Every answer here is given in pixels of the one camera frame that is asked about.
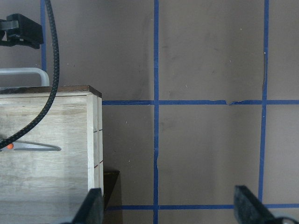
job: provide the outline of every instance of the metal handle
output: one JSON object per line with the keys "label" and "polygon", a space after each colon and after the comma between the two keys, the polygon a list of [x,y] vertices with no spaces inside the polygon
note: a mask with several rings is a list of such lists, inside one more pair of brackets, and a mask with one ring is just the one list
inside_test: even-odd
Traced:
{"label": "metal handle", "polygon": [[12,68],[12,69],[0,69],[0,75],[25,75],[25,74],[39,74],[42,80],[42,86],[49,86],[48,74],[38,68]]}

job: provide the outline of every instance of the gray surface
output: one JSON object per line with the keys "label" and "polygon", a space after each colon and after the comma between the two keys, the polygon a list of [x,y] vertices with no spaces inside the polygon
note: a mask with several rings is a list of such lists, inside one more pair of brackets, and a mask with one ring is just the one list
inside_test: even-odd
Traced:
{"label": "gray surface", "polygon": [[265,203],[299,201],[299,105],[270,105],[264,171]]}
{"label": "gray surface", "polygon": [[299,1],[270,1],[268,99],[299,98]]}
{"label": "gray surface", "polygon": [[[153,99],[153,1],[52,0],[61,85],[92,84],[104,100]],[[48,72],[53,60],[47,34]]]}
{"label": "gray surface", "polygon": [[119,170],[124,205],[153,203],[153,106],[104,106],[106,170]]}
{"label": "gray surface", "polygon": [[299,209],[298,208],[291,208],[291,209],[270,209],[270,212],[272,212],[272,214],[275,217],[290,217],[293,218],[295,220],[299,220]]}
{"label": "gray surface", "polygon": [[260,106],[161,106],[159,204],[232,204],[258,186]]}
{"label": "gray surface", "polygon": [[123,223],[124,224],[152,224],[153,223],[153,211],[152,210],[139,210],[130,211],[124,210]]}
{"label": "gray surface", "polygon": [[163,224],[237,224],[233,210],[160,210]]}
{"label": "gray surface", "polygon": [[[0,3],[0,19],[5,20],[8,15],[21,13],[31,20],[40,23],[39,2],[39,0],[2,0]],[[27,46],[0,46],[0,68],[22,67],[41,68],[41,50]],[[35,75],[24,76],[23,78],[0,76],[0,79],[0,87],[40,85],[40,78]]]}
{"label": "gray surface", "polygon": [[263,0],[164,0],[159,34],[161,99],[261,99]]}

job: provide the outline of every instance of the wooden panel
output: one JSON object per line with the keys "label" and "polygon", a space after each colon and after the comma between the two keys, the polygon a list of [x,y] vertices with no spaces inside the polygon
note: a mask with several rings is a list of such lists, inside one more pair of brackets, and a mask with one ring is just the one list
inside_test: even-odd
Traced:
{"label": "wooden panel", "polygon": [[[0,98],[48,96],[51,86],[5,87],[0,88]],[[89,85],[59,86],[57,96],[80,96],[93,94],[102,97],[102,93]]]}
{"label": "wooden panel", "polygon": [[[1,137],[23,128],[46,100],[0,99]],[[61,151],[0,152],[1,223],[51,223],[76,213],[88,192],[86,110],[86,96],[56,97],[46,117],[20,139]]]}
{"label": "wooden panel", "polygon": [[99,139],[99,153],[100,153],[100,164],[99,164],[99,182],[102,194],[104,194],[104,167],[103,167],[103,121],[102,121],[102,98],[98,99],[98,139]]}
{"label": "wooden panel", "polygon": [[87,96],[88,188],[102,188],[101,101],[95,95]]}

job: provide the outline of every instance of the blue tape grid line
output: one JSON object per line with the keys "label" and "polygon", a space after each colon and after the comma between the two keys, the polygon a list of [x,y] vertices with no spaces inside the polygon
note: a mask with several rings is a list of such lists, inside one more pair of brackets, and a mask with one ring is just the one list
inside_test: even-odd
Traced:
{"label": "blue tape grid line", "polygon": [[[235,101],[227,103],[225,100],[159,100],[159,105],[262,105],[258,99]],[[155,105],[154,100],[104,100],[103,105]],[[270,99],[267,105],[299,105],[297,99]]]}
{"label": "blue tape grid line", "polygon": [[267,84],[268,84],[268,42],[269,42],[269,0],[264,2],[264,82],[262,96],[262,123],[261,123],[261,147],[260,166],[258,177],[258,199],[263,201],[263,175],[265,163],[265,142],[266,142],[266,119],[267,119]]}
{"label": "blue tape grid line", "polygon": [[159,156],[159,0],[154,1],[154,218],[153,224],[158,224],[158,186],[159,171],[157,160]]}
{"label": "blue tape grid line", "polygon": [[[268,209],[299,208],[298,203],[291,204],[265,204]],[[123,205],[108,207],[107,210],[153,210],[153,205]],[[232,204],[194,204],[194,205],[159,205],[158,210],[227,210],[234,209]]]}
{"label": "blue tape grid line", "polygon": [[46,56],[46,12],[45,12],[45,1],[41,0],[41,25],[43,28],[43,44],[42,50],[42,70],[47,71],[47,56]]}

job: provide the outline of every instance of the black cable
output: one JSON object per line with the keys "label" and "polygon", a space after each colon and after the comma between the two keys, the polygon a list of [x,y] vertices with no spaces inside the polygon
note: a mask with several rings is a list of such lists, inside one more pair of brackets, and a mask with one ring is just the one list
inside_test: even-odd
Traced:
{"label": "black cable", "polygon": [[58,39],[57,39],[57,33],[56,33],[56,26],[55,26],[55,20],[54,15],[52,11],[52,5],[50,0],[45,0],[49,23],[50,23],[50,29],[51,29],[51,35],[52,35],[52,47],[53,47],[53,55],[54,55],[54,75],[53,75],[53,85],[51,89],[51,93],[49,95],[49,98],[43,107],[42,111],[37,115],[36,118],[34,118],[33,121],[31,121],[26,127],[19,130],[14,135],[10,136],[7,139],[4,139],[0,141],[0,149],[6,147],[10,143],[13,143],[14,141],[18,140],[23,135],[27,134],[29,131],[31,131],[32,128],[34,128],[47,114],[49,109],[52,106],[52,103],[54,101],[54,98],[57,93],[58,89],[58,83],[59,83],[59,48],[58,48]]}

